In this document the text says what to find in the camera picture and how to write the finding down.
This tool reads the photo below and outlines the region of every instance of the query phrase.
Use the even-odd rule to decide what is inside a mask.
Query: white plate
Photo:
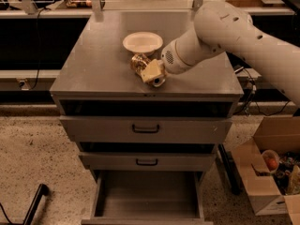
[[[162,38],[154,33],[138,32],[128,35],[123,40],[123,46],[133,53],[151,55],[162,46]]]

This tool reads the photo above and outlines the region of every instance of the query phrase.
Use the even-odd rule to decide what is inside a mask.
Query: drawer handle
[[[158,133],[160,126],[156,127],[136,127],[134,124],[132,125],[132,131],[135,133]]]
[[[158,159],[136,159],[135,163],[138,166],[157,166]]]

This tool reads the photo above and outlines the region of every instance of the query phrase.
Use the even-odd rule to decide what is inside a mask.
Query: closed drawer
[[[200,225],[195,172],[101,172],[90,219],[82,224]]]
[[[61,116],[74,142],[223,143],[231,119]]]
[[[89,170],[206,172],[214,154],[80,153]]]

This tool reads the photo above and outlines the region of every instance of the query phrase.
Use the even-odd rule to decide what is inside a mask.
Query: open cardboard box
[[[272,176],[257,176],[252,168],[268,171],[260,150],[279,154],[300,152],[300,117],[265,117],[254,136],[232,150],[256,216],[289,213],[293,225],[300,224],[300,195],[281,195]]]

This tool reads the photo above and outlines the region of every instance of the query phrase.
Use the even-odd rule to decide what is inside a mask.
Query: gray drawer cabinet
[[[82,224],[212,224],[204,221],[201,181],[243,94],[226,53],[154,88],[129,68],[132,53],[120,42],[150,31],[166,45],[189,29],[193,13],[92,16],[53,83],[61,123],[97,183]]]

